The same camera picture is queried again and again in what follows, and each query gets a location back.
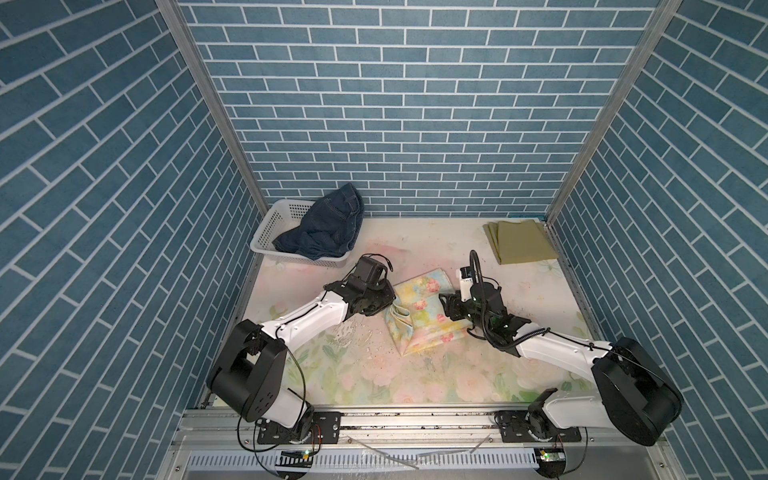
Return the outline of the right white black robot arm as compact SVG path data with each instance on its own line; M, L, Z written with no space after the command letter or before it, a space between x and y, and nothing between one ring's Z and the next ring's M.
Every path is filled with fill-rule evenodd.
M682 413L684 398L636 340L596 341L558 333L508 312L501 290L475 283L464 291L442 294L447 317L468 320L482 340L519 359L542 361L593 383L576 395L549 388L528 407L532 436L549 441L576 428L618 431L642 446L652 446Z

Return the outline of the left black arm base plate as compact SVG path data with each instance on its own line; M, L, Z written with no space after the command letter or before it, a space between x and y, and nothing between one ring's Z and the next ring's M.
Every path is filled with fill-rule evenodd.
M305 413L294 427L260 419L257 430L257 442L260 445L272 444L337 444L339 439L341 413L337 411Z

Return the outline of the olive green skirt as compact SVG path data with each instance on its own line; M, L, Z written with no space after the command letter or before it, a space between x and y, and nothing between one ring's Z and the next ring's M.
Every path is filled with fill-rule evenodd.
M544 226L535 220L489 222L483 231L500 265L556 260Z

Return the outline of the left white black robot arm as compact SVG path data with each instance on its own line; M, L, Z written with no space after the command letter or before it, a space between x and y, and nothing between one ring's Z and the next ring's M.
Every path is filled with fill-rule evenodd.
M380 254L362 255L344 278L323 286L310 302L261 324L238 323L224 342L207 376L207 388L242 420L266 419L291 432L294 440L311 429L314 407L302 391L282 386L288 361L296 351L326 330L355 315L375 316L393 304L396 294L388 279L392 263Z

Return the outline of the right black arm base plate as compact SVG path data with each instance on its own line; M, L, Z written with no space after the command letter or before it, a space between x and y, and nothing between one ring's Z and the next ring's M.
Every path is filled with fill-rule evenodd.
M560 429L542 413L528 410L500 410L494 413L493 421L504 443L578 443L582 441L578 428Z

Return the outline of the floral pastel skirt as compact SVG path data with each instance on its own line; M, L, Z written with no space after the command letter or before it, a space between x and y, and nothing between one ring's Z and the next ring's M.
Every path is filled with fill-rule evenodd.
M396 298L385 313L386 326L401 356L416 354L468 336L470 322L451 320L440 294L455 292L442 269L435 269L394 286Z

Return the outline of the blue denim skirt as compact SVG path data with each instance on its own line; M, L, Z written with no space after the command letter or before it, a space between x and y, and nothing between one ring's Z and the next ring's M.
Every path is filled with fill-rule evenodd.
M339 258L354 248L364 213L360 193L347 183L315 201L300 224L278 235L272 244L279 252L313 261Z

